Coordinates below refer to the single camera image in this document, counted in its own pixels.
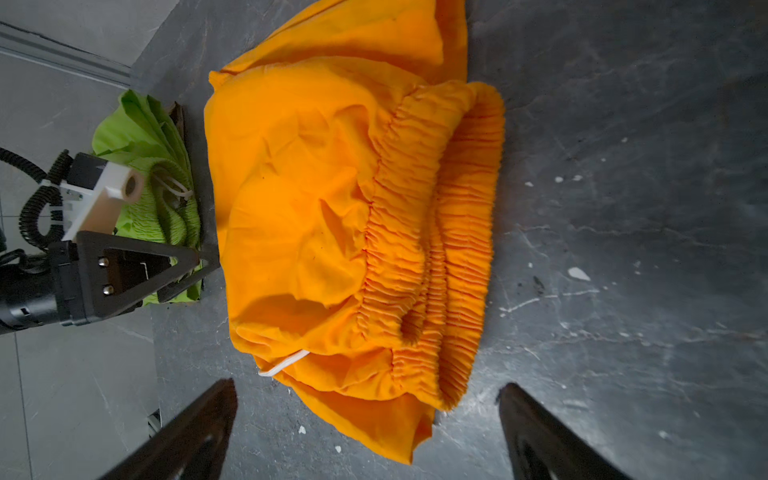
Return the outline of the orange shorts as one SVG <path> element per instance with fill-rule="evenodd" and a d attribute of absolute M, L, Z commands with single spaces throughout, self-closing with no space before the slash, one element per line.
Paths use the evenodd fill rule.
<path fill-rule="evenodd" d="M 483 335 L 505 105 L 461 1 L 319 1 L 209 77 L 230 338 L 410 464 Z"/>

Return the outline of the khaki tan shorts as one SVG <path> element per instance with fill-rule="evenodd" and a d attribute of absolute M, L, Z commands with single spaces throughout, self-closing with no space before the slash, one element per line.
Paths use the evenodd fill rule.
<path fill-rule="evenodd" d="M 166 108 L 166 113 L 178 132 L 181 141 L 185 142 L 185 120 L 182 106 L 177 102 L 173 102 Z"/>

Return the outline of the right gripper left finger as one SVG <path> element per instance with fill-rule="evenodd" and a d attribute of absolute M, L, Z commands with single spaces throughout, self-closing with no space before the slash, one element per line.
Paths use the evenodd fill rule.
<path fill-rule="evenodd" d="M 233 379 L 220 379 L 105 479 L 218 479 L 238 409 Z"/>

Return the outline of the lime green shorts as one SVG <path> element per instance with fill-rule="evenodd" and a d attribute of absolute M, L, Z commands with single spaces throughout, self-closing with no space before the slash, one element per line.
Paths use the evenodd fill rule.
<path fill-rule="evenodd" d="M 139 200 L 121 211 L 116 224 L 119 236 L 193 249 L 201 246 L 189 156 L 158 100 L 125 91 L 116 110 L 94 131 L 91 147 L 95 156 L 145 178 Z"/>

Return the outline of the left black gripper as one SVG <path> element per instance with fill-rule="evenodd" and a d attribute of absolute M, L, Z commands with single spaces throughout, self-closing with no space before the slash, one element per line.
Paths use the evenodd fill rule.
<path fill-rule="evenodd" d="M 7 251 L 1 254 L 1 331 L 75 324 L 80 280 L 84 316 L 112 318 L 151 295 L 168 303 L 219 268 L 217 249 L 199 253 L 86 231 L 77 234 L 75 244 L 54 242 L 39 255 Z"/>

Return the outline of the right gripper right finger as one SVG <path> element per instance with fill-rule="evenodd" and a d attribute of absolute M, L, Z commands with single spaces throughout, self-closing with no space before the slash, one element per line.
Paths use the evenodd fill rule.
<path fill-rule="evenodd" d="M 514 478 L 629 479 L 518 384 L 506 384 L 497 404 Z"/>

